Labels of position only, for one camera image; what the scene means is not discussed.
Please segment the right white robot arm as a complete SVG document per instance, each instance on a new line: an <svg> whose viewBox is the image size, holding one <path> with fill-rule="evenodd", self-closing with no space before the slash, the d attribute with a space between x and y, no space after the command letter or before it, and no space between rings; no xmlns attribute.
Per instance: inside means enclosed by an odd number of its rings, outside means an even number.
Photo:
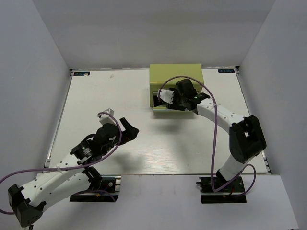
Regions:
<svg viewBox="0 0 307 230"><path fill-rule="evenodd" d="M213 192L228 191L234 180L250 166L250 161L266 149L267 143L258 118L242 116L217 103L213 93L202 82L179 76L174 88L160 88L157 97L168 109L189 110L214 123L211 158L211 188ZM222 128L229 135L230 156L224 165L214 170L217 131Z"/></svg>

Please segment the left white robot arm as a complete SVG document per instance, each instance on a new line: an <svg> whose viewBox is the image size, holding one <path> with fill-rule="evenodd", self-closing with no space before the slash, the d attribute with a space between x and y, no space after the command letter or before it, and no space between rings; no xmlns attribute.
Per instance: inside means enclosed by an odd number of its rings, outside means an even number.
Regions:
<svg viewBox="0 0 307 230"><path fill-rule="evenodd" d="M79 192L100 192L105 187L102 176L91 163L106 156L117 146L134 140L139 130L125 118L116 122L101 118L102 126L86 136L70 153L55 165L55 171L46 172L23 185L8 189L10 206L21 227L26 228L39 220L43 213L57 202Z"/></svg>

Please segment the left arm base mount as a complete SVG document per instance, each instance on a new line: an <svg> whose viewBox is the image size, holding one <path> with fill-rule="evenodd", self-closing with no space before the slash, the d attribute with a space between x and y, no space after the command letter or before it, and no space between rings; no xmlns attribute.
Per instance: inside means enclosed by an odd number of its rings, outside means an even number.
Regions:
<svg viewBox="0 0 307 230"><path fill-rule="evenodd" d="M121 185L120 175L102 175L94 167L84 169L85 188L70 196L70 202L115 203Z"/></svg>

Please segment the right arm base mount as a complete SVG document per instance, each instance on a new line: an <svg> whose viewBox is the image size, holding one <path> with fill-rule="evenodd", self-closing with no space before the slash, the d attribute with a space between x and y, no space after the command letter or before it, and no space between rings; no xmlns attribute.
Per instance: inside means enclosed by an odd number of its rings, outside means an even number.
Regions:
<svg viewBox="0 0 307 230"><path fill-rule="evenodd" d="M196 186L200 189L202 204L239 204L247 202L246 195L241 195L245 192L241 176L219 192L212 190L210 177L200 177L196 182Z"/></svg>

